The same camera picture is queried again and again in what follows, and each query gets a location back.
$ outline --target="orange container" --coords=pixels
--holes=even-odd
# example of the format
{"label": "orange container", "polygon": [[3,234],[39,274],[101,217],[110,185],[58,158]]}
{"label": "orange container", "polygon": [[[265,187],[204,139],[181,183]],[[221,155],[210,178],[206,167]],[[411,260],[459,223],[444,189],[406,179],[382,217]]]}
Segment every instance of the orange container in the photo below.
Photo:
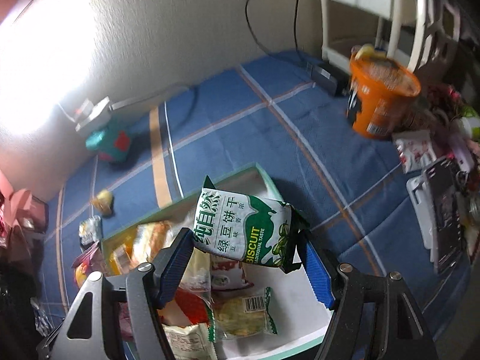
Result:
{"label": "orange container", "polygon": [[417,77],[391,59],[350,59],[347,118],[367,138],[387,139],[421,90]]}

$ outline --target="bright light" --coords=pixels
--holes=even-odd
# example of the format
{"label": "bright light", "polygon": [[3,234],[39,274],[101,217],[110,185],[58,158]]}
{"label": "bright light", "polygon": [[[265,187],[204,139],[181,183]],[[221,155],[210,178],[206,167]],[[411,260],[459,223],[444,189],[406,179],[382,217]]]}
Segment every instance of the bright light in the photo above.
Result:
{"label": "bright light", "polygon": [[0,123],[12,133],[40,127],[86,78],[95,48],[87,0],[37,0],[0,34]]}

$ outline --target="storage box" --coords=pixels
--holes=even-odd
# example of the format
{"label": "storage box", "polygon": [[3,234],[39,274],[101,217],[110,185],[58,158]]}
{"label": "storage box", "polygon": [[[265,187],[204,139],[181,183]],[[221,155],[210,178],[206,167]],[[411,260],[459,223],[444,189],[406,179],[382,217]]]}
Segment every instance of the storage box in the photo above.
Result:
{"label": "storage box", "polygon": [[[284,200],[272,179],[259,166],[253,165],[222,180],[214,180],[219,190],[232,191],[258,197]],[[121,230],[102,242],[105,259],[125,241],[132,243],[139,224],[170,220],[181,222],[187,212],[196,206],[200,191],[153,215]],[[107,261],[116,273],[113,261]],[[244,264],[245,274],[256,287],[272,287],[270,314],[277,325],[278,335],[256,334],[216,343],[219,359],[283,359],[303,352],[322,342],[331,318],[331,312],[317,302],[303,268],[284,274],[278,268]]]}

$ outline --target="green biscuit package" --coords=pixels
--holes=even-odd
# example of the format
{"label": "green biscuit package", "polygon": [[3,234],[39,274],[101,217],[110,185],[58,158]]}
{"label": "green biscuit package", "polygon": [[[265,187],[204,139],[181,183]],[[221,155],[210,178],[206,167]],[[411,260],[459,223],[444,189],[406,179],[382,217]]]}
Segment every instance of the green biscuit package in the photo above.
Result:
{"label": "green biscuit package", "polygon": [[290,204],[217,190],[207,176],[193,232],[201,251],[288,273],[301,266],[293,257],[298,231],[307,227]]}

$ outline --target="blue gripper pad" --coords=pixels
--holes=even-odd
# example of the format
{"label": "blue gripper pad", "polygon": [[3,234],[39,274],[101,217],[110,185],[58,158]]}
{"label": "blue gripper pad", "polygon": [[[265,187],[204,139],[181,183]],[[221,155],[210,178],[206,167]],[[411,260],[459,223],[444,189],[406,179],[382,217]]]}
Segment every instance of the blue gripper pad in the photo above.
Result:
{"label": "blue gripper pad", "polygon": [[305,248],[305,253],[299,254],[302,259],[303,268],[307,273],[315,297],[329,309],[335,302],[332,293],[331,277],[323,265],[322,260],[318,257],[313,245],[306,242]]}
{"label": "blue gripper pad", "polygon": [[175,250],[163,271],[160,282],[161,294],[158,298],[160,307],[164,307],[175,296],[175,292],[194,250],[193,232],[189,230],[180,240],[175,239],[171,248],[175,248]]}

